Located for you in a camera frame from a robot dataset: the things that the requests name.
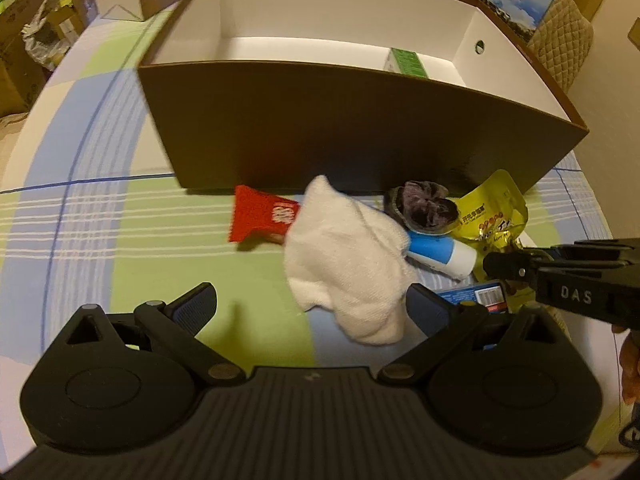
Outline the dark purple scrunchie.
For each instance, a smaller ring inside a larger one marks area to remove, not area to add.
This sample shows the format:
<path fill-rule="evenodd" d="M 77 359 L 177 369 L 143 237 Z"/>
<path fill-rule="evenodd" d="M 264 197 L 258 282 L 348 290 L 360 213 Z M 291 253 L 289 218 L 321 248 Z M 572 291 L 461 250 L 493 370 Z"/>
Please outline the dark purple scrunchie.
<path fill-rule="evenodd" d="M 384 211 L 408 231 L 450 233 L 459 223 L 457 204 L 448 188 L 431 181 L 407 181 L 384 196 Z"/>

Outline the clear blue-label plastic box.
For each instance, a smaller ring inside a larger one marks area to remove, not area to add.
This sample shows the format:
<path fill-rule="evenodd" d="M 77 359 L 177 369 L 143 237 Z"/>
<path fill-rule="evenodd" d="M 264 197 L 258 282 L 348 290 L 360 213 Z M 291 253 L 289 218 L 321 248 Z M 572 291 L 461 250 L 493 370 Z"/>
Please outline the clear blue-label plastic box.
<path fill-rule="evenodd" d="M 438 294 L 450 304 L 473 301 L 484 306 L 490 313 L 502 313 L 508 310 L 506 293 L 500 282 L 478 283 L 462 288 L 440 290 Z"/>

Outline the yellow snack pouch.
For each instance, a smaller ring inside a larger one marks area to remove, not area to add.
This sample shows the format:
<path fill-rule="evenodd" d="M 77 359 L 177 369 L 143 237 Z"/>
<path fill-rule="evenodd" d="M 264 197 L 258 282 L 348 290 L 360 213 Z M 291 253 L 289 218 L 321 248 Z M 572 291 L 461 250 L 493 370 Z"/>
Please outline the yellow snack pouch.
<path fill-rule="evenodd" d="M 487 254 L 518 248 L 529 213 L 522 192 L 506 170 L 496 170 L 471 192 L 452 201 L 459 215 L 451 235 L 476 250 L 477 276 L 482 274 L 480 268 Z"/>

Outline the brown open cardboard box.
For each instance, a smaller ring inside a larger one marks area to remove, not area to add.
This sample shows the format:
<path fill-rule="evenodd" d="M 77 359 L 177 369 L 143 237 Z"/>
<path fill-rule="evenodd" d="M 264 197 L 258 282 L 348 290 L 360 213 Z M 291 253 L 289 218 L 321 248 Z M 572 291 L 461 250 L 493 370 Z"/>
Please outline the brown open cardboard box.
<path fill-rule="evenodd" d="M 386 72 L 390 48 L 428 78 Z M 408 180 L 454 194 L 506 170 L 528 190 L 588 132 L 478 0 L 182 0 L 138 64 L 190 190 L 346 193 Z"/>

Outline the plastic bag trash bin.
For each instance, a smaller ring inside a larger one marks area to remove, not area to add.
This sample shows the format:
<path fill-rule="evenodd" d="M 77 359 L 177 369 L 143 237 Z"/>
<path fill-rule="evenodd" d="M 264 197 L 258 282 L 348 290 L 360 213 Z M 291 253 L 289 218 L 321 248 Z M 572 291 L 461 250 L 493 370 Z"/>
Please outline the plastic bag trash bin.
<path fill-rule="evenodd" d="M 54 72 L 87 25 L 85 0 L 43 0 L 22 28 L 26 52 L 37 64 Z"/>

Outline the red snack packet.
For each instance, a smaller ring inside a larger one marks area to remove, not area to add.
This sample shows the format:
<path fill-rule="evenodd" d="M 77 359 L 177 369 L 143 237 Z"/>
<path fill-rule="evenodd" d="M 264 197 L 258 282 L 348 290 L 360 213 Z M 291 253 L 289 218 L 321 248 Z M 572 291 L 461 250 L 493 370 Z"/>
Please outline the red snack packet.
<path fill-rule="evenodd" d="M 296 200 L 254 190 L 246 185 L 234 189 L 234 204 L 228 241 L 268 240 L 283 244 L 296 219 L 300 205 Z"/>

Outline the white folded sock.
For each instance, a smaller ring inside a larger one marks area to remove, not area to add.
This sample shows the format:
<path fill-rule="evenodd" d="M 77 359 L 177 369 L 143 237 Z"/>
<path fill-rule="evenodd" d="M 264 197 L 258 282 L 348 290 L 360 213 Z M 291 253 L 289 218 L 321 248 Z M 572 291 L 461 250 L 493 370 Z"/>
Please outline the white folded sock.
<path fill-rule="evenodd" d="M 396 344 L 405 333 L 406 291 L 418 280 L 408 247 L 395 220 L 318 176 L 286 232 L 284 274 L 302 310 L 331 312 L 360 344 Z"/>

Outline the green white medicine box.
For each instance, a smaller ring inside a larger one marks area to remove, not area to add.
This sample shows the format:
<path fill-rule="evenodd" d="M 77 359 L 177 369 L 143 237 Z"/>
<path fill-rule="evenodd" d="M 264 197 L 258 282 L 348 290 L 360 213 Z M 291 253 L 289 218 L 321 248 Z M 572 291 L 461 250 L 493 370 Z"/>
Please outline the green white medicine box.
<path fill-rule="evenodd" d="M 404 49 L 390 48 L 384 70 L 410 77 L 428 78 L 427 71 L 416 52 Z"/>

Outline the blue white tube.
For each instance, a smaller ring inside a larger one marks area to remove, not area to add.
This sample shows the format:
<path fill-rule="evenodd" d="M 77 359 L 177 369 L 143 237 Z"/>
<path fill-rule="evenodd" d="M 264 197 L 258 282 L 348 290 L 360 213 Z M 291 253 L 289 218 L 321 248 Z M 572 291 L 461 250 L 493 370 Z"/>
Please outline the blue white tube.
<path fill-rule="evenodd" d="M 407 256 L 433 271 L 445 274 L 454 280 L 464 280 L 473 271 L 477 252 L 448 235 L 428 235 L 408 232 Z"/>

